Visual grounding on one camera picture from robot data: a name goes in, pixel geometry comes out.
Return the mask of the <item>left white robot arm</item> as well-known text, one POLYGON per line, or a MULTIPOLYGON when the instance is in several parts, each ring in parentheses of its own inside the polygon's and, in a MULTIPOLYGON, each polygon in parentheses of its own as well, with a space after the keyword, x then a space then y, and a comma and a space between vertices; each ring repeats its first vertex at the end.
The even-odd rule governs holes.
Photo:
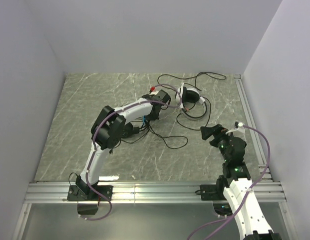
POLYGON ((103 163, 121 141, 124 129, 137 118, 148 121, 159 118, 162 106, 168 106, 171 97, 164 90, 143 95, 130 104, 112 108, 105 106, 91 128, 92 143, 84 170, 76 176, 74 185, 68 190, 68 201, 97 201, 101 194, 110 199, 107 190, 98 185, 103 163))

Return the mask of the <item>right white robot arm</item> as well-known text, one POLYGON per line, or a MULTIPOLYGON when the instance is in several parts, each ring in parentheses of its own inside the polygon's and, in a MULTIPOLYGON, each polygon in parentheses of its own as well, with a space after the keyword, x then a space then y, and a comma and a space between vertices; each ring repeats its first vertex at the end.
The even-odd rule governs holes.
POLYGON ((268 224, 253 191, 257 183, 252 181, 244 162, 247 143, 236 136, 247 128, 242 122, 236 122, 232 130, 220 124, 201 127, 202 139, 212 137, 210 145, 218 148, 224 159, 223 173, 216 181, 216 190, 218 196, 227 200, 232 215, 225 218, 218 230, 235 220, 242 240, 279 240, 280 234, 268 224))

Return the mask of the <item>black blue headphones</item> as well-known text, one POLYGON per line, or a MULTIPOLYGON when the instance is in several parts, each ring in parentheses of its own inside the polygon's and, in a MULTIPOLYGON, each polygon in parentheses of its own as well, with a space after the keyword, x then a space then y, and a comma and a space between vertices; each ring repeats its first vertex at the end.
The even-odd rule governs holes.
POLYGON ((145 116, 134 119, 132 122, 129 122, 124 126, 122 138, 128 139, 133 135, 139 134, 148 128, 148 124, 149 121, 145 118, 145 116), (141 126, 135 126, 133 123, 141 123, 141 126))

